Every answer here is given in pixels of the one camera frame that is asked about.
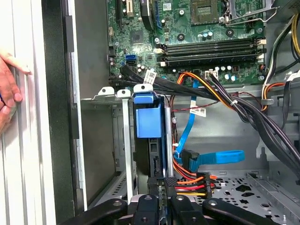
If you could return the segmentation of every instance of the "hand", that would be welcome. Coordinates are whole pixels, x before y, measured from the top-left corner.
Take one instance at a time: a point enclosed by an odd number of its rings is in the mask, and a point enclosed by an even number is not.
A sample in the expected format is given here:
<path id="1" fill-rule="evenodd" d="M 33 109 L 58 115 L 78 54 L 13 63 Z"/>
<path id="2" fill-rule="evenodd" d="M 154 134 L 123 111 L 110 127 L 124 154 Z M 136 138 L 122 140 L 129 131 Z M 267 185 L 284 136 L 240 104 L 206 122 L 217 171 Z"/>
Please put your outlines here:
<path id="1" fill-rule="evenodd" d="M 7 64 L 16 67 L 24 74 L 30 74 L 27 66 L 23 66 L 14 56 L 10 53 L 0 49 L 0 94 L 4 103 L 0 101 L 0 134 L 10 123 L 10 113 L 13 107 L 16 107 L 15 102 L 21 102 L 22 96 L 18 88 L 15 78 L 9 70 Z"/>

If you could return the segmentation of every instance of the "motherboard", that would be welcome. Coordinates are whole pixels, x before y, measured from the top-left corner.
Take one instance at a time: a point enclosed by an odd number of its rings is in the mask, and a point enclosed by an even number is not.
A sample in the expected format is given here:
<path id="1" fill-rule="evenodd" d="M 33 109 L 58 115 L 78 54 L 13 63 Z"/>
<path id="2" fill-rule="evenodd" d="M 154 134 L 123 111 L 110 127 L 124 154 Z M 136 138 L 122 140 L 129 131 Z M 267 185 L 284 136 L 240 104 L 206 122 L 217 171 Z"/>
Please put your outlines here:
<path id="1" fill-rule="evenodd" d="M 170 81 L 210 71 L 222 84 L 260 84 L 263 14 L 247 14 L 262 7 L 263 0 L 107 0 L 111 76 L 128 64 Z"/>

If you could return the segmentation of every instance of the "white label sticker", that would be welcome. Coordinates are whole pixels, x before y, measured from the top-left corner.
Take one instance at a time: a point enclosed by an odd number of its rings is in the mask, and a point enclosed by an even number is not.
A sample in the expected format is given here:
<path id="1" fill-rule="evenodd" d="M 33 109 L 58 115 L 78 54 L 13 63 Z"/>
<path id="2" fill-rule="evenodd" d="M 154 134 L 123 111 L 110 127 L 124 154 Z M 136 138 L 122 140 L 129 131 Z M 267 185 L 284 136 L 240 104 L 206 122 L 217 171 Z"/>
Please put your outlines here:
<path id="1" fill-rule="evenodd" d="M 172 4 L 171 3 L 165 3 L 165 4 L 163 4 L 163 10 L 164 11 L 170 11 L 170 10 L 172 10 Z"/>
<path id="2" fill-rule="evenodd" d="M 197 116 L 206 117 L 206 109 L 204 109 L 204 108 L 196 108 L 196 107 L 198 107 L 196 105 L 196 101 L 192 100 L 190 108 L 193 108 L 193 109 L 190 109 L 189 112 L 192 113 L 192 114 L 195 114 Z"/>
<path id="3" fill-rule="evenodd" d="M 149 84 L 153 85 L 156 74 L 157 73 L 155 73 L 154 71 L 151 71 L 151 70 L 147 69 L 146 75 L 145 75 L 145 78 L 144 78 L 144 83 L 149 83 Z"/>

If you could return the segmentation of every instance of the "white panel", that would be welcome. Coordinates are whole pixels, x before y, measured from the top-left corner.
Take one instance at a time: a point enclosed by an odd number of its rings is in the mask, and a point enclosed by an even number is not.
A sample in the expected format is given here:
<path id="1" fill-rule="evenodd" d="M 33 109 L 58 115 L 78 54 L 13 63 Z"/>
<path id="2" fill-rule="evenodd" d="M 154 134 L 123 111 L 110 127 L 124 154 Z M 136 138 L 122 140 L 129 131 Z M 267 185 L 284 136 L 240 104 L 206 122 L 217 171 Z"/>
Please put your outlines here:
<path id="1" fill-rule="evenodd" d="M 23 101 L 1 140 L 0 221 L 54 225 L 41 1 L 3 0 L 0 21 L 0 47 L 14 53 L 32 71 L 29 76 L 16 72 Z"/>

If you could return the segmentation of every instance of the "green circuit board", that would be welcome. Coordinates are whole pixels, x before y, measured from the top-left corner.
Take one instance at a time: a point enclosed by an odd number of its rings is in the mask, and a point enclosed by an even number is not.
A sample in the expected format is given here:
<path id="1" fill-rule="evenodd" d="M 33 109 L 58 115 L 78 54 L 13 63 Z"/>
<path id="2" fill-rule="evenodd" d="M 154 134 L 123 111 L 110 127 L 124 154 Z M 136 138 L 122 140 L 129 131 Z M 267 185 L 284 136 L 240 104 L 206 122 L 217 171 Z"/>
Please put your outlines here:
<path id="1" fill-rule="evenodd" d="M 264 25 L 261 21 L 254 22 L 249 28 L 247 23 L 225 26 L 218 21 L 197 21 L 193 16 L 194 1 L 197 0 L 152 0 L 155 8 L 155 20 L 161 22 L 165 20 L 165 26 L 158 26 L 154 22 L 155 30 L 148 31 L 141 20 L 140 0 L 133 0 L 133 17 L 122 15 L 122 28 L 116 20 L 116 1 L 107 0 L 108 8 L 108 29 L 109 29 L 109 46 L 113 46 L 116 52 L 114 66 L 110 67 L 112 75 L 120 73 L 119 69 L 125 62 L 125 55 L 137 55 L 137 64 L 145 66 L 146 69 L 153 68 L 157 76 L 176 81 L 180 71 L 193 71 L 199 69 L 207 71 L 215 67 L 224 66 L 226 70 L 218 72 L 218 78 L 222 84 L 258 84 L 262 83 L 262 72 L 259 67 L 263 64 L 260 62 L 235 62 L 232 64 L 212 64 L 205 66 L 182 66 L 182 67 L 161 67 L 157 62 L 157 56 L 154 53 L 155 40 L 168 45 L 178 45 L 187 43 L 208 43 L 212 41 L 236 40 L 242 38 L 263 38 Z M 203 15 L 217 13 L 222 16 L 222 1 L 215 0 L 217 11 L 213 12 L 209 7 L 198 8 L 198 13 Z M 235 0 L 235 8 L 238 15 L 244 15 L 246 12 L 261 9 L 262 0 Z M 204 39 L 205 33 L 212 32 L 211 38 Z M 184 40 L 179 41 L 178 36 L 184 34 Z M 133 36 L 138 35 L 138 39 L 133 40 Z M 145 75 L 145 70 L 140 71 L 140 75 Z M 228 79 L 228 76 L 234 76 L 235 81 Z M 191 85 L 191 80 L 185 81 L 186 85 Z"/>

